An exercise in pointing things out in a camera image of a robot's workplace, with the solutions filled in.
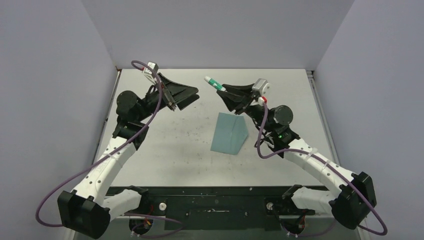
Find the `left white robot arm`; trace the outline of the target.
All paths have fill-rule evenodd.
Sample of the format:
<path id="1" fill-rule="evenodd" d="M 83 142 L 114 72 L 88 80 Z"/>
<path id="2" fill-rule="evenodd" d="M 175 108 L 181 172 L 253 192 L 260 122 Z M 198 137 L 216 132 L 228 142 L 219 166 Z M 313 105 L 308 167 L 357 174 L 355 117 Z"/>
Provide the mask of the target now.
<path id="1" fill-rule="evenodd" d="M 156 115 L 161 109 L 183 110 L 199 99 L 199 90 L 173 82 L 161 73 L 160 85 L 151 85 L 144 98 L 131 90 L 116 98 L 117 125 L 106 149 L 85 177 L 71 191 L 63 191 L 58 199 L 61 224 L 92 239 L 99 239 L 115 218 L 132 211 L 144 215 L 149 201 L 146 190 L 129 186 L 120 193 L 106 198 L 114 179 L 136 153 L 146 138 L 149 126 L 142 121 Z"/>

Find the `teal envelope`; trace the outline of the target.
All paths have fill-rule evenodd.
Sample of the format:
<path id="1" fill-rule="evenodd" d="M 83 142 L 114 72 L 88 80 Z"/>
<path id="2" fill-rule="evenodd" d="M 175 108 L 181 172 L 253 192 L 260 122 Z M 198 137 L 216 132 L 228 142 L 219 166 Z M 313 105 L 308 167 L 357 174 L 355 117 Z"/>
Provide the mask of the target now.
<path id="1" fill-rule="evenodd" d="M 220 112 L 216 120 L 210 150 L 237 155 L 248 136 L 249 132 L 243 116 Z"/>

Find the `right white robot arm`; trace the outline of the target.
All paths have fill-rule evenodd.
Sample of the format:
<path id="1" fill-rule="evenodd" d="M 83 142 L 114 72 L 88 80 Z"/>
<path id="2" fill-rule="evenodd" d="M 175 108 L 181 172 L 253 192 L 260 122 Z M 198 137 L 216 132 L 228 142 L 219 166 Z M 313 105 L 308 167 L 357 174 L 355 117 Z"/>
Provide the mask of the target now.
<path id="1" fill-rule="evenodd" d="M 342 226 L 354 230 L 377 205 L 374 183 L 367 173 L 355 173 L 324 157 L 291 130 L 293 111 L 286 105 L 268 107 L 267 99 L 254 85 L 223 85 L 216 92 L 227 109 L 249 116 L 258 130 L 256 150 L 266 143 L 271 154 L 286 159 L 325 186 L 315 190 L 293 186 L 283 197 L 283 209 L 289 214 L 300 210 L 331 214 Z"/>

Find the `green white glue stick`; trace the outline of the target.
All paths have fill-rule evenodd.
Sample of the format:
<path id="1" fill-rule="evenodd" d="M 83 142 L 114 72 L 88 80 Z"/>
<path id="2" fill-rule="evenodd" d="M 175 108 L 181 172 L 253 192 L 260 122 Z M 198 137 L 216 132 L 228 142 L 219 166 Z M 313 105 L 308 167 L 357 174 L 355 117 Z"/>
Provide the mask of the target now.
<path id="1" fill-rule="evenodd" d="M 213 78 L 209 76 L 205 76 L 204 81 L 207 82 L 213 88 L 215 88 L 217 91 L 222 91 L 222 92 L 226 91 L 226 88 L 224 86 L 222 86 L 219 82 L 217 82 L 216 80 L 214 80 Z"/>

